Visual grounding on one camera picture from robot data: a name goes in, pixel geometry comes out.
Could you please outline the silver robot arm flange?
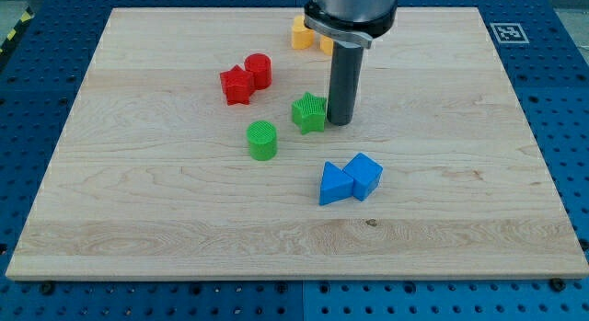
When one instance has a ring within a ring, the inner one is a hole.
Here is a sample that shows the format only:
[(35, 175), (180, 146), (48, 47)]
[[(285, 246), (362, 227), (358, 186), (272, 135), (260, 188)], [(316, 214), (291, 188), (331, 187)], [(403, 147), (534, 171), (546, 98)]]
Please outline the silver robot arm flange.
[(393, 26), (398, 0), (309, 0), (307, 28), (348, 47), (370, 49)]

